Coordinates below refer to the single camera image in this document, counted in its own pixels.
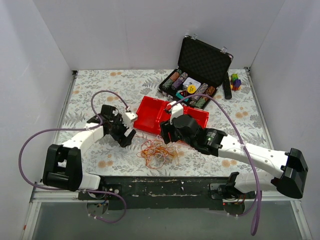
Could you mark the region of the red compartment tray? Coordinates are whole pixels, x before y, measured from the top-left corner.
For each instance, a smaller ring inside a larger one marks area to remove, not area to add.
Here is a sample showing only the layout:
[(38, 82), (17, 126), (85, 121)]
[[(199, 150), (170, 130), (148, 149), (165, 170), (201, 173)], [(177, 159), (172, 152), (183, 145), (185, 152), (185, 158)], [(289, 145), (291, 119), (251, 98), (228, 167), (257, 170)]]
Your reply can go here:
[[(165, 112), (165, 107), (168, 104), (169, 101), (144, 96), (136, 112), (137, 120), (133, 123), (134, 128), (160, 135), (160, 123), (170, 119), (170, 115)], [(209, 120), (209, 113), (207, 111), (184, 106), (183, 113), (192, 116), (202, 128), (207, 127)]]

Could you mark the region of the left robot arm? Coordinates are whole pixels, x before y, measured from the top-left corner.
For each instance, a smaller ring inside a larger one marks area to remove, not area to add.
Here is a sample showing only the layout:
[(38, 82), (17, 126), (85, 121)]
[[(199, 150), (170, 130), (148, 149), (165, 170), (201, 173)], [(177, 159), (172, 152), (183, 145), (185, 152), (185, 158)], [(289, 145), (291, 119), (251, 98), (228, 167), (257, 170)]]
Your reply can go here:
[(104, 104), (100, 113), (86, 122), (84, 130), (61, 145), (48, 147), (42, 176), (44, 185), (72, 192), (89, 190), (95, 200), (103, 199), (106, 187), (100, 183), (100, 176), (83, 171), (82, 155), (106, 135), (122, 148), (131, 145), (136, 131), (126, 132), (137, 119), (137, 114), (130, 110), (121, 114), (116, 107)]

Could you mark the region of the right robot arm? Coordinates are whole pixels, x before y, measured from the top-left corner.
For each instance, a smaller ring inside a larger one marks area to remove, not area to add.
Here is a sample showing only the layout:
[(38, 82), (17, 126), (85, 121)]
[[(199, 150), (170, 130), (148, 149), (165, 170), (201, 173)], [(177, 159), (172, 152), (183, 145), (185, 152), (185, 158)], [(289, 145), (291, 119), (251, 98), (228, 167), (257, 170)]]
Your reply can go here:
[(303, 153), (296, 148), (280, 151), (263, 148), (240, 140), (214, 128), (203, 128), (188, 114), (160, 123), (160, 134), (166, 144), (182, 141), (198, 152), (236, 160), (260, 169), (256, 173), (231, 173), (220, 194), (232, 199), (252, 191), (278, 191), (301, 199), (308, 175)]

